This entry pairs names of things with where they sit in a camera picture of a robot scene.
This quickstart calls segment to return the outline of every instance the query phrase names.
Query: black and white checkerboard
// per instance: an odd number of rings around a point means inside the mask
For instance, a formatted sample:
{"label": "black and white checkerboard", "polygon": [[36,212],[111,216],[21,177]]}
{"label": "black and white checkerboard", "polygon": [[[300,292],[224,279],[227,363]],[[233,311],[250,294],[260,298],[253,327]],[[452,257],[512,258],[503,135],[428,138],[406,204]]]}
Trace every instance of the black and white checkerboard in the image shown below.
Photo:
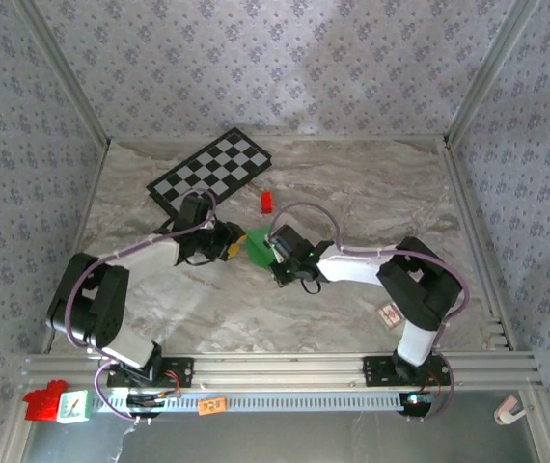
{"label": "black and white checkerboard", "polygon": [[233,128],[177,165],[147,189],[175,219],[181,195],[190,188],[209,189],[220,204],[271,165],[271,155]]}

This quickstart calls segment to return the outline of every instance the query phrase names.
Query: patterned wallpaper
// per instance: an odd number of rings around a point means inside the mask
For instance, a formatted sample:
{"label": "patterned wallpaper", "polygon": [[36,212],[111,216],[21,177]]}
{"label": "patterned wallpaper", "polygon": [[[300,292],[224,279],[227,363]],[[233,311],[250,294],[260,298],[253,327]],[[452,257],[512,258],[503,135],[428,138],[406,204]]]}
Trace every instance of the patterned wallpaper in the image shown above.
{"label": "patterned wallpaper", "polygon": [[511,0],[37,0],[111,137],[446,131]]}
{"label": "patterned wallpaper", "polygon": [[458,155],[502,266],[511,321],[550,394],[550,1],[541,1]]}
{"label": "patterned wallpaper", "polygon": [[98,155],[11,2],[0,0],[0,424],[17,357],[41,348]]}

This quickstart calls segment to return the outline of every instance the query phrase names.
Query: red block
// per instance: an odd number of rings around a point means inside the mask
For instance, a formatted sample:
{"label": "red block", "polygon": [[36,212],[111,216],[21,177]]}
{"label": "red block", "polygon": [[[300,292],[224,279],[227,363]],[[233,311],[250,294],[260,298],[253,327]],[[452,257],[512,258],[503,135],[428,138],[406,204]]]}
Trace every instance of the red block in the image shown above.
{"label": "red block", "polygon": [[262,191],[260,194],[262,214],[273,212],[273,197],[270,191]]}
{"label": "red block", "polygon": [[47,383],[45,389],[28,393],[22,401],[28,403],[26,420],[31,422],[55,422],[59,411],[61,394],[67,390],[67,383],[54,380]]}

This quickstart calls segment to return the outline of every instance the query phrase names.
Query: black mounting plate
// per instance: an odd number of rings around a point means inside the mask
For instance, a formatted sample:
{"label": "black mounting plate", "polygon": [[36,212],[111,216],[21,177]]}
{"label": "black mounting plate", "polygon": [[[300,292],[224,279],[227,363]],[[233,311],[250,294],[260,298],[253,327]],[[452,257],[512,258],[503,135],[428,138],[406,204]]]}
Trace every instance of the black mounting plate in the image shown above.
{"label": "black mounting plate", "polygon": [[[191,388],[191,379],[194,375],[194,359],[191,357],[162,357],[159,374],[148,385],[148,388],[173,389],[175,387],[174,379],[163,374],[168,370],[177,374],[182,388]],[[120,366],[114,365],[110,367],[110,371],[114,371],[114,374],[108,374],[107,385],[109,388],[136,387],[135,382],[129,378]]]}
{"label": "black mounting plate", "polygon": [[450,386],[451,377],[449,367],[439,355],[432,355],[427,359],[426,375],[416,381],[409,381],[397,374],[392,355],[374,355],[363,358],[363,373],[365,374],[365,385],[368,388],[384,386],[410,386],[419,387],[434,386],[435,380],[431,374],[440,382],[440,386]]}

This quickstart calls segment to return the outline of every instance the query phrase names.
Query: marble surface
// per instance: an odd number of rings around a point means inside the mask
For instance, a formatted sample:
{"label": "marble surface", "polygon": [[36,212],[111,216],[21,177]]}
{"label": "marble surface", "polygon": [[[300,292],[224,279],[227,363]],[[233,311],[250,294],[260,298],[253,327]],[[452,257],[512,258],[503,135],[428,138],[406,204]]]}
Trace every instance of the marble surface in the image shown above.
{"label": "marble surface", "polygon": [[[107,254],[136,242],[167,219],[145,185],[205,145],[113,143],[83,237],[83,249]],[[260,192],[275,208],[292,201],[326,206],[341,221],[344,243],[370,246],[421,238],[468,280],[472,302],[443,338],[446,350],[482,350],[488,336],[479,284],[438,156],[395,141],[260,140],[273,166],[225,200],[222,220],[252,229],[269,223]],[[282,217],[314,243],[331,236],[328,220],[309,208]],[[166,352],[376,351],[396,347],[376,309],[390,301],[378,286],[334,283],[308,295],[299,284],[278,288],[241,253],[203,267],[180,265],[127,294],[125,323],[164,344]],[[57,336],[53,350],[65,351]]]}

